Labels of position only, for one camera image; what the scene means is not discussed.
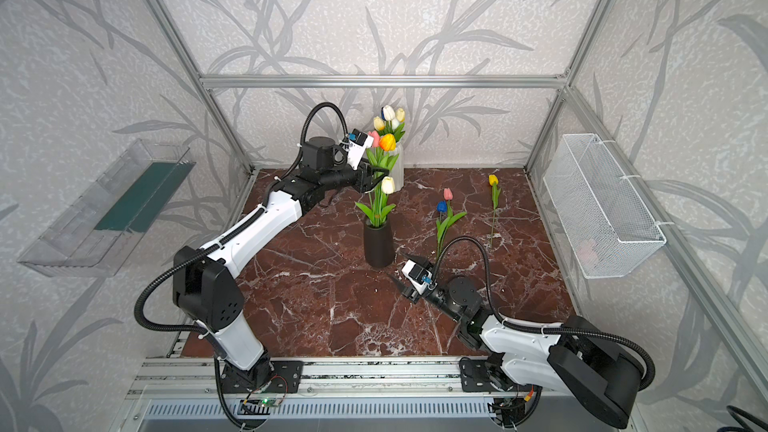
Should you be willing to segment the clear plastic wall tray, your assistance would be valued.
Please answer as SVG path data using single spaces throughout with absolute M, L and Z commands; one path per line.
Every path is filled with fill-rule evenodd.
M 188 146 L 135 140 L 18 262 L 47 277 L 114 276 L 195 165 Z

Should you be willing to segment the cream tulip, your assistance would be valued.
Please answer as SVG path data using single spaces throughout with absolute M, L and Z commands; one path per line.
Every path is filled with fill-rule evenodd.
M 376 185 L 374 191 L 369 193 L 369 205 L 356 202 L 355 206 L 364 213 L 368 223 L 373 228 L 382 227 L 389 213 L 396 207 L 395 204 L 389 204 L 388 198 L 395 192 L 396 183 L 393 177 L 385 176 L 382 181 Z

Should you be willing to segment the bright yellow artificial tulip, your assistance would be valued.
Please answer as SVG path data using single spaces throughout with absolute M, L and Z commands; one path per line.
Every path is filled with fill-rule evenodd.
M 397 118 L 386 121 L 382 117 L 375 117 L 373 127 L 380 136 L 387 134 L 393 135 L 396 143 L 398 143 L 405 134 L 405 124 Z

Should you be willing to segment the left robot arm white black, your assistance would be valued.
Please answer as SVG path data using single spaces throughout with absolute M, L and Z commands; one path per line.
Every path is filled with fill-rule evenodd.
M 273 376 L 266 347 L 244 313 L 238 278 L 252 259 L 288 226 L 297 222 L 331 190 L 373 188 L 375 168 L 366 157 L 374 138 L 355 131 L 342 142 L 328 137 L 302 141 L 295 169 L 274 180 L 262 202 L 231 229 L 199 249 L 185 247 L 174 258 L 172 301 L 198 334 L 249 389 Z

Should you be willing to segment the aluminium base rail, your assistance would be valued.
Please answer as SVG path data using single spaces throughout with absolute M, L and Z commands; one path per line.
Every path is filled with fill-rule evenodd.
M 477 389 L 461 357 L 287 358 L 279 378 L 257 392 L 227 385 L 231 414 L 242 421 L 290 419 L 489 418 L 507 402 L 531 406 L 529 387 Z M 265 414 L 246 413 L 246 398 L 283 397 Z M 130 386 L 118 427 L 136 430 L 146 420 L 224 419 L 211 358 L 148 359 Z

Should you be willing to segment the white ribbed ceramic vase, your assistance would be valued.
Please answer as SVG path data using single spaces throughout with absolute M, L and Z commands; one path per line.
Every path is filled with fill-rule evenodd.
M 388 151 L 387 154 L 396 158 L 396 160 L 392 163 L 389 175 L 394 180 L 394 191 L 399 192 L 404 185 L 403 147 L 399 144 L 396 144 L 395 148 L 391 151 Z

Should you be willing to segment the green circuit board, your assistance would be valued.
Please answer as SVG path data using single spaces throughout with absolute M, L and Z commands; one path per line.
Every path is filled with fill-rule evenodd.
M 267 409 L 280 407 L 283 401 L 283 397 L 249 397 L 241 401 L 241 408 L 246 413 L 265 414 Z

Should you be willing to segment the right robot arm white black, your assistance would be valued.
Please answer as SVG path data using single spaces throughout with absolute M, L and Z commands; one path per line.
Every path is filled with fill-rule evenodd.
M 486 353 L 466 362 L 477 389 L 568 392 L 602 423 L 624 429 L 637 394 L 655 377 L 645 350 L 578 315 L 553 324 L 498 318 L 464 276 L 440 285 L 431 272 L 414 269 L 394 283 L 411 302 L 424 300 L 456 322 L 466 347 Z

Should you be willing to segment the small yellow tulip lying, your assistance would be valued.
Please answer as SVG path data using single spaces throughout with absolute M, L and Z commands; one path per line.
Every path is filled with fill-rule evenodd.
M 497 223 L 497 213 L 499 208 L 499 199 L 501 195 L 501 186 L 498 177 L 495 174 L 488 176 L 489 186 L 491 187 L 491 203 L 492 203 L 492 220 L 491 229 L 489 234 L 489 246 L 493 247 L 493 239 L 495 235 L 495 228 Z

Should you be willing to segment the orange pink tulip bundle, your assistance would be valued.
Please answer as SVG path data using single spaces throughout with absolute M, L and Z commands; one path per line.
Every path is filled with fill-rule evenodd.
M 387 194 L 394 193 L 397 181 L 393 168 L 399 158 L 399 155 L 394 152 L 397 145 L 395 137 L 391 133 L 381 136 L 375 130 L 369 131 L 368 135 L 373 139 L 373 144 L 366 150 L 366 157 L 372 166 L 386 170 L 387 175 L 383 180 L 383 191 Z

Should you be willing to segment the black cylindrical vase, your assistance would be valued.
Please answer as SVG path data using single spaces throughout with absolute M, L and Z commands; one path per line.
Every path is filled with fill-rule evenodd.
M 394 236 L 389 221 L 374 227 L 366 219 L 363 222 L 363 246 L 366 262 L 375 269 L 391 265 L 395 259 Z

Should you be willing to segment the white artificial tulip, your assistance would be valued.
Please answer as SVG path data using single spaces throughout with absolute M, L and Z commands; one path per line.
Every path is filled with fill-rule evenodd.
M 396 118 L 396 112 L 390 105 L 385 105 L 381 110 L 381 114 L 385 121 L 392 121 Z

